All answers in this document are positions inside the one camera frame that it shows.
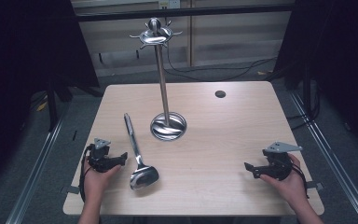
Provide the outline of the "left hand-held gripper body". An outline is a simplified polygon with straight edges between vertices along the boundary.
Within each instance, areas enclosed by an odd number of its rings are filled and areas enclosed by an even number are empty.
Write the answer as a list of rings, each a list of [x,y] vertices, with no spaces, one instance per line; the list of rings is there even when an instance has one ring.
[[[110,141],[95,138],[90,145],[89,165],[99,173],[105,173],[115,166],[111,165],[113,158],[108,157]]]

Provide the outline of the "person's left hand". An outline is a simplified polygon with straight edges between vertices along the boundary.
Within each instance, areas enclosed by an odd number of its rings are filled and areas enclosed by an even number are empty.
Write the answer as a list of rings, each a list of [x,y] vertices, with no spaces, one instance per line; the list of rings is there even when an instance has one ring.
[[[84,169],[85,202],[101,202],[112,177],[121,170],[121,166],[117,165],[105,173],[99,173],[89,165],[87,158],[84,161]]]

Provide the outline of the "steel ladle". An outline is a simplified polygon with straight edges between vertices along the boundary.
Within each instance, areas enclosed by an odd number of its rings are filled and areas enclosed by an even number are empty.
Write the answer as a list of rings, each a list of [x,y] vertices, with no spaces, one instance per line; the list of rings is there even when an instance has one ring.
[[[139,190],[156,183],[159,179],[159,173],[155,167],[144,164],[128,113],[124,114],[124,120],[137,162],[137,168],[131,175],[130,187],[132,190]]]

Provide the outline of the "steel utensil rack stand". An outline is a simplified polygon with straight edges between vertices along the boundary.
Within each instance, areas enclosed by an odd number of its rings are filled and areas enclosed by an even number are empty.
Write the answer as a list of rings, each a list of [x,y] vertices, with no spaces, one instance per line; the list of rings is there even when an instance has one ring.
[[[187,124],[182,115],[169,109],[162,48],[167,48],[171,38],[180,33],[174,33],[169,22],[162,25],[158,18],[151,18],[145,26],[145,31],[139,35],[132,35],[131,38],[138,38],[141,41],[140,49],[153,47],[155,50],[163,112],[152,119],[150,131],[158,140],[174,141],[185,134]]]

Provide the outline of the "metal floor rail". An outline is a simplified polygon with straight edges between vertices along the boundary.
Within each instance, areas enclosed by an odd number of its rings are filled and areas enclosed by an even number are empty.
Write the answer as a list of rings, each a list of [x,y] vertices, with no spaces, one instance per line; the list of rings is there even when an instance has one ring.
[[[48,132],[47,138],[44,142],[44,145],[41,148],[41,151],[38,155],[38,158],[34,164],[32,172],[30,173],[20,196],[15,202],[8,218],[6,224],[21,224],[24,218],[24,215],[29,207],[29,204],[34,196],[37,184],[43,172],[43,169],[46,166],[49,154],[56,142],[56,139],[61,131],[62,123],[67,115],[69,107],[65,107],[60,114],[57,123],[53,128]]]
[[[324,158],[333,171],[339,185],[342,187],[347,198],[351,202],[352,207],[358,215],[358,188],[354,185],[337,155],[328,143],[323,132],[320,130],[318,124],[306,114],[305,103],[302,101],[300,96],[296,92],[291,92],[290,95],[297,111],[300,114],[300,117],[305,121],[305,124],[318,145],[318,148],[324,155]]]

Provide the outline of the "white wall outlet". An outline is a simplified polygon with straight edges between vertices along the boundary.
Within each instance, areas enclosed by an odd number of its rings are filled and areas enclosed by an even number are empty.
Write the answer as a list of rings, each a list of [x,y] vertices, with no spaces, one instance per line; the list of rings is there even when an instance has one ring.
[[[180,0],[158,0],[160,9],[177,9],[181,7]]]

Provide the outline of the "black curtain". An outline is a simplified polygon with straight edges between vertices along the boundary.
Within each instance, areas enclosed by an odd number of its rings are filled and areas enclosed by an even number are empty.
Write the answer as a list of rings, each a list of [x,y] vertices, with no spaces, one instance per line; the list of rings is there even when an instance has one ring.
[[[68,101],[71,87],[98,85],[71,0],[0,0],[0,169],[35,93]]]
[[[358,0],[295,0],[274,70],[314,77],[358,134]]]

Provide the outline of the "black horizontal bar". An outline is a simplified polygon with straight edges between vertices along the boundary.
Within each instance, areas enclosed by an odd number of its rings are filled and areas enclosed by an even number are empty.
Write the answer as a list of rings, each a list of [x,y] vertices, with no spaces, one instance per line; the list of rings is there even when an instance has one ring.
[[[118,21],[133,20],[144,18],[165,18],[165,17],[186,17],[222,14],[241,14],[241,13],[265,13],[293,11],[295,4],[278,5],[255,5],[239,7],[193,7],[179,9],[155,9],[125,12],[104,12],[104,13],[83,13],[76,14],[77,21]]]

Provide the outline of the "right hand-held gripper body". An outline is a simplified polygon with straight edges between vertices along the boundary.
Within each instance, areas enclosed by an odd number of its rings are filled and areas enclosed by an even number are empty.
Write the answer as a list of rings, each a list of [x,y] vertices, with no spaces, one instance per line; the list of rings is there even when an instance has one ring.
[[[283,142],[274,142],[263,149],[263,155],[267,157],[268,161],[267,175],[278,180],[284,180],[293,169],[293,162],[289,158],[288,153],[301,151],[302,149],[303,147]]]

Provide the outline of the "black stand leg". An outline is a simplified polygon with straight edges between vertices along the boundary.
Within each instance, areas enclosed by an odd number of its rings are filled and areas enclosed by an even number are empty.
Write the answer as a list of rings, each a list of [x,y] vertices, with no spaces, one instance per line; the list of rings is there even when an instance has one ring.
[[[49,112],[49,131],[52,132],[58,122],[56,101],[55,101],[55,90],[54,83],[50,78],[48,80],[47,88],[47,97],[48,97],[48,112]]]

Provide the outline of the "person's right hand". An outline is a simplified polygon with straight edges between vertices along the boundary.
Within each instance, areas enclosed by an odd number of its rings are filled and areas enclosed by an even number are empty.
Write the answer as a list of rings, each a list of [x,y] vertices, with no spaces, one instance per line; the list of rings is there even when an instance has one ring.
[[[268,175],[261,175],[260,178],[275,188],[297,215],[309,205],[303,179],[296,171],[291,171],[284,180]]]

